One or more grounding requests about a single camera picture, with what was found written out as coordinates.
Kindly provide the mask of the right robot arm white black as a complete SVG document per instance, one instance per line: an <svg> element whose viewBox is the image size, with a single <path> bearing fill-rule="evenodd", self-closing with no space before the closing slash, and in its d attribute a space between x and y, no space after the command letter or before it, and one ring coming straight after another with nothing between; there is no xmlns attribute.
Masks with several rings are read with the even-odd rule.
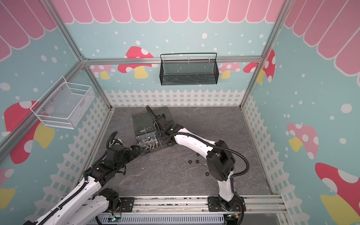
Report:
<svg viewBox="0 0 360 225"><path fill-rule="evenodd" d="M163 142L168 146L185 146L206 159L209 173L218 183L218 205L226 212L235 211L238 207L243 213L246 210L245 203L234 190L233 180L249 171L250 164L246 157L229 149L222 140L206 140L179 124L171 124L164 114L156 115L149 107L147 110Z"/></svg>

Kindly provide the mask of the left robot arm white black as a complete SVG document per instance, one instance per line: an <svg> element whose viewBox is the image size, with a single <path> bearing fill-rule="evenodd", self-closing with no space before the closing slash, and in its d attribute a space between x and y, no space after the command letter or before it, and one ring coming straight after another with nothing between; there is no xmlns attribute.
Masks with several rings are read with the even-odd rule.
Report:
<svg viewBox="0 0 360 225"><path fill-rule="evenodd" d="M110 188L100 189L116 174L126 174L121 169L126 164L139 157L144 148L132 145L125 148L121 144L109 147L106 152L109 158L99 160L96 164L83 172L80 183L65 196L49 212L39 217L36 221L26 221L25 225L85 225L90 220L103 212L114 213L121 210L123 204L119 194ZM81 207L96 192L100 193L93 201Z"/></svg>

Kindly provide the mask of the green plastic compartment organizer box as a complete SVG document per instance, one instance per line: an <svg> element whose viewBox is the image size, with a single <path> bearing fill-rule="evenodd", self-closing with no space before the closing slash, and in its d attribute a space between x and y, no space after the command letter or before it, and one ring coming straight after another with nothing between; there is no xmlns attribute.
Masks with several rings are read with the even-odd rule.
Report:
<svg viewBox="0 0 360 225"><path fill-rule="evenodd" d="M152 116L162 114L165 115L166 119L172 124L173 127L175 122L167 106L158 107L154 110L152 110L150 106L146 106L145 112L132 115L137 145L141 148L140 155L143 156L167 147L172 147L167 146L166 143L162 142L159 137L159 132L156 130L153 123Z"/></svg>

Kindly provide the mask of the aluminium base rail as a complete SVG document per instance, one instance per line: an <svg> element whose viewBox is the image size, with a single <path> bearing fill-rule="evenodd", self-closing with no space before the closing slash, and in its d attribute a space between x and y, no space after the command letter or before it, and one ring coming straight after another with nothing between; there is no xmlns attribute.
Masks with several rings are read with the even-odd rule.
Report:
<svg viewBox="0 0 360 225"><path fill-rule="evenodd" d="M207 195L129 196L125 212L103 212L103 225L221 225L228 212L216 208ZM279 195L244 195L243 225L292 224Z"/></svg>

